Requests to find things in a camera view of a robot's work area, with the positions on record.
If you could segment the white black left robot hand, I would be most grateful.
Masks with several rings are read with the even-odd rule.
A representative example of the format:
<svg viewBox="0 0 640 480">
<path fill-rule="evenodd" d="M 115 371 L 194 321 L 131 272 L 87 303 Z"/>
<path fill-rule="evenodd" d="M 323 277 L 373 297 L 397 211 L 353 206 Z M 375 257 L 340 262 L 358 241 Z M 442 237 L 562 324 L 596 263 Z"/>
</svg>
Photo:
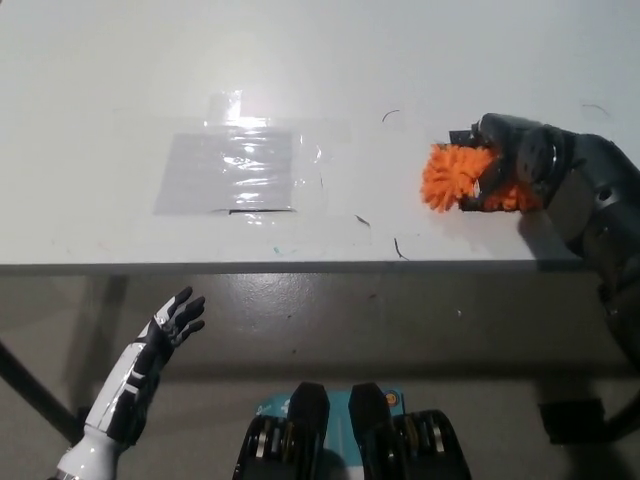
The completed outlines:
<svg viewBox="0 0 640 480">
<path fill-rule="evenodd" d="M 162 370 L 175 350 L 205 322 L 205 298 L 187 287 L 153 314 L 107 376 L 85 420 L 84 432 L 99 432 L 117 445 L 137 443 L 159 386 Z"/>
</svg>

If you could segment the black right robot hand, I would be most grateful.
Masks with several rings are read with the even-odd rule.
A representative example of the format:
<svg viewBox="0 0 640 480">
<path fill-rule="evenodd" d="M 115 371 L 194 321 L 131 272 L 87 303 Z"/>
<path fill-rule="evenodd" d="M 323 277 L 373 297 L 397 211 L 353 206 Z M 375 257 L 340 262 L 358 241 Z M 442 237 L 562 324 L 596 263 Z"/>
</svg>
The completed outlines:
<svg viewBox="0 0 640 480">
<path fill-rule="evenodd" d="M 463 211 L 488 212 L 487 202 L 516 185 L 516 159 L 523 136 L 541 123 L 514 115 L 486 113 L 468 130 L 450 131 L 451 143 L 463 147 L 482 147 L 494 154 L 474 183 L 472 194 L 463 197 Z"/>
</svg>

